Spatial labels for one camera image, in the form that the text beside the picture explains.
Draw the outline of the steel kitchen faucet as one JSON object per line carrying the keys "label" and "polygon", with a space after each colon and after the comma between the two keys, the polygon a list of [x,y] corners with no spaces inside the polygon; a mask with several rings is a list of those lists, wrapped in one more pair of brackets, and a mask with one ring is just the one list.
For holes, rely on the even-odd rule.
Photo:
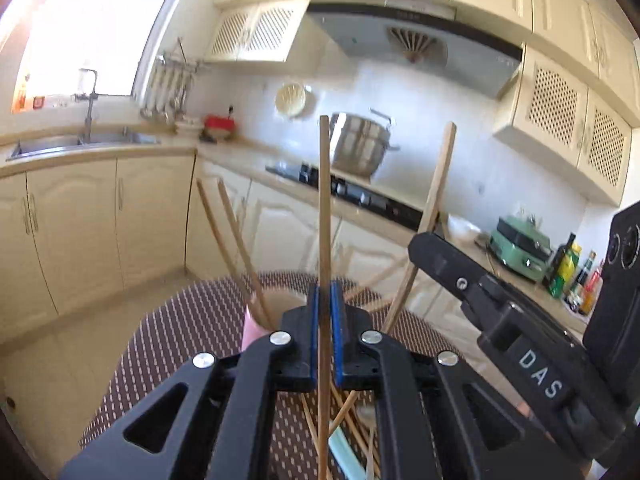
{"label": "steel kitchen faucet", "polygon": [[93,78],[91,89],[85,93],[75,93],[73,95],[75,102],[87,102],[87,114],[84,120],[84,130],[81,133],[81,143],[88,144],[91,141],[91,131],[93,123],[93,107],[94,103],[99,99],[99,93],[96,92],[96,83],[98,82],[98,72],[93,68],[81,67],[79,71],[82,74],[90,74]]}

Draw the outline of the black gas stove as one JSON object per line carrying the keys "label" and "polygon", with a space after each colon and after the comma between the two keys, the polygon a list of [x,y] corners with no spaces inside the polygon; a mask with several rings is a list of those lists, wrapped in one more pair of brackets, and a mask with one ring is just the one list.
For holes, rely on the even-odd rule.
{"label": "black gas stove", "polygon": [[[285,180],[293,181],[307,188],[319,188],[319,169],[307,164],[291,165],[277,162],[265,166],[265,170]],[[394,200],[390,196],[372,191],[363,184],[331,174],[331,195],[342,202],[375,214],[378,217],[403,226],[413,232],[419,231],[423,212],[408,204]]]}

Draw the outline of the grey range hood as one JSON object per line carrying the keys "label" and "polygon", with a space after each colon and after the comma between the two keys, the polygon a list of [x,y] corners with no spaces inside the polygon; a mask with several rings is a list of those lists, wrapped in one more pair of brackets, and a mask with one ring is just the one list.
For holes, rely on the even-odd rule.
{"label": "grey range hood", "polygon": [[523,61],[523,49],[516,44],[439,16],[334,2],[313,2],[307,13],[353,58],[412,67],[491,98]]}

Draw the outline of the cream round strainer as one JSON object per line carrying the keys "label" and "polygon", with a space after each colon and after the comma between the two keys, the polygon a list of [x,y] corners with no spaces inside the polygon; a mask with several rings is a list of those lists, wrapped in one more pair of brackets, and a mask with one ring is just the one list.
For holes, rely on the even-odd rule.
{"label": "cream round strainer", "polygon": [[274,107],[280,116],[295,118],[306,110],[310,96],[311,93],[303,84],[287,82],[278,89]]}

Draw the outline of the green yellow bottle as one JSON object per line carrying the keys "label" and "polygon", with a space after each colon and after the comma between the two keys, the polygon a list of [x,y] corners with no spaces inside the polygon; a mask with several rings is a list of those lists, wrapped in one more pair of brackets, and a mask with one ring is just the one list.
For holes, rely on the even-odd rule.
{"label": "green yellow bottle", "polygon": [[563,295],[565,286],[576,271],[581,252],[582,248],[576,242],[570,244],[565,251],[548,287],[548,292],[553,298],[559,299]]}

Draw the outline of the red kitchen container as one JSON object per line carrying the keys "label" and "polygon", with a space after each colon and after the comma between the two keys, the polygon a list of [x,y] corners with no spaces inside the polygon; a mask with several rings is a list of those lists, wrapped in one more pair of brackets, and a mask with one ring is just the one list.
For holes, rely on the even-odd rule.
{"label": "red kitchen container", "polygon": [[235,121],[230,116],[207,115],[204,119],[203,134],[218,141],[229,139],[234,133]]}

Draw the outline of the pink utensil cup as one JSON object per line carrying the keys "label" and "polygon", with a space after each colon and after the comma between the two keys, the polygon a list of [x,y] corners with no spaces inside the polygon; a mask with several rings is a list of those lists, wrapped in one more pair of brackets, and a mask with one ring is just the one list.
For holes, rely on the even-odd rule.
{"label": "pink utensil cup", "polygon": [[306,304],[306,295],[285,287],[267,287],[260,301],[253,292],[246,305],[241,350],[280,327],[283,315]]}

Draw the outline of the stainless steel sink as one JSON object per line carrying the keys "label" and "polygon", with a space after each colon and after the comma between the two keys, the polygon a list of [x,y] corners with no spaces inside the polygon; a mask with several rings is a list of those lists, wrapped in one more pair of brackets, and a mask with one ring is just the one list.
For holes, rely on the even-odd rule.
{"label": "stainless steel sink", "polygon": [[155,145],[160,140],[152,134],[135,132],[128,128],[111,132],[84,134],[64,134],[36,140],[20,141],[6,159],[20,160],[40,155],[54,155],[90,148],[111,148],[112,146]]}

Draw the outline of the window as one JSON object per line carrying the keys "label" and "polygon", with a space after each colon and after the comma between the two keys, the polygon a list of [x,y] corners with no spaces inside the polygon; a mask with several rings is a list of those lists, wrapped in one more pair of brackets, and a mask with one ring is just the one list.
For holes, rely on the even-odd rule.
{"label": "window", "polygon": [[12,0],[1,19],[1,87],[13,114],[76,96],[130,96],[165,0]]}

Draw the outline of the wall utensil rack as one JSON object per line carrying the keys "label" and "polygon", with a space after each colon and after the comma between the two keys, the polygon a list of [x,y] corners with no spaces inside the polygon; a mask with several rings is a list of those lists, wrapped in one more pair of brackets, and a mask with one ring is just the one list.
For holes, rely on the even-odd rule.
{"label": "wall utensil rack", "polygon": [[204,63],[188,58],[181,37],[170,50],[163,50],[152,64],[140,115],[145,120],[173,125],[186,117],[186,106],[195,76]]}

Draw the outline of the mint green handled utensil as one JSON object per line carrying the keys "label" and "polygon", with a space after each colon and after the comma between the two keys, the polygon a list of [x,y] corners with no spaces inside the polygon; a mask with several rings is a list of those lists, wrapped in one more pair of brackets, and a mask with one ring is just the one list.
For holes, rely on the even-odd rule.
{"label": "mint green handled utensil", "polygon": [[337,462],[337,465],[347,480],[378,478],[373,467],[369,465],[363,467],[361,465],[341,428],[336,428],[333,434],[331,434],[331,437],[329,437],[329,448],[334,460]]}

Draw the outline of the stainless steel steamer pot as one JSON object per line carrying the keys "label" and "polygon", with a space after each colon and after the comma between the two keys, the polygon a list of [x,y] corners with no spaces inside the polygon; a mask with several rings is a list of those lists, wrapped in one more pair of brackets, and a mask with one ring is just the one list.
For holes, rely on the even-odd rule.
{"label": "stainless steel steamer pot", "polygon": [[330,159],[334,170],[370,180],[387,152],[400,147],[390,143],[395,119],[370,109],[382,124],[367,117],[345,112],[334,113],[329,122]]}

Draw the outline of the green electric cooker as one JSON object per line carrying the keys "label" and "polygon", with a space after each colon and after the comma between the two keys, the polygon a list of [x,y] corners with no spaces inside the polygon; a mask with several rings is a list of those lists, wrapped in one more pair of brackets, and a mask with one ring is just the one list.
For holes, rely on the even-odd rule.
{"label": "green electric cooker", "polygon": [[488,247],[504,266],[531,282],[540,283],[547,272],[550,240],[533,221],[500,217],[491,231]]}

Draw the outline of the dark oil bottle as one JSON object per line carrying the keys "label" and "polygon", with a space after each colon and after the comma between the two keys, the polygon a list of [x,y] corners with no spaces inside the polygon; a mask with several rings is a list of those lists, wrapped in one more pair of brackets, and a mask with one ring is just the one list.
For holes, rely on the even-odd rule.
{"label": "dark oil bottle", "polygon": [[554,256],[551,259],[551,262],[548,265],[544,280],[542,281],[544,287],[548,287],[550,285],[552,278],[554,278],[556,271],[559,269],[562,259],[564,258],[566,252],[570,249],[570,246],[572,246],[572,244],[574,243],[575,238],[576,234],[574,232],[571,232],[568,236],[567,241],[561,244],[556,250]]}

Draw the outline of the wooden chopstick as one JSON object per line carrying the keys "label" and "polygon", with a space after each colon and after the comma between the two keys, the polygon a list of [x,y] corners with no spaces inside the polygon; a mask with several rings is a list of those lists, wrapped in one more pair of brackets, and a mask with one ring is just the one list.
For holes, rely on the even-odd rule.
{"label": "wooden chopstick", "polygon": [[331,176],[329,117],[321,115],[319,148],[318,479],[328,478],[331,371]]}
{"label": "wooden chopstick", "polygon": [[[418,233],[431,232],[434,230],[436,217],[438,214],[438,206],[442,199],[446,179],[448,176],[449,166],[451,162],[452,152],[454,151],[454,140],[456,140],[457,125],[454,122],[448,122],[442,136],[442,145],[438,159],[436,162],[434,174],[428,189],[425,207],[418,229]],[[405,307],[406,301],[410,295],[413,283],[416,280],[418,268],[409,261],[405,267],[404,277],[400,283],[398,291],[386,313],[386,317],[382,326],[382,332],[389,334],[395,326],[401,310]]]}

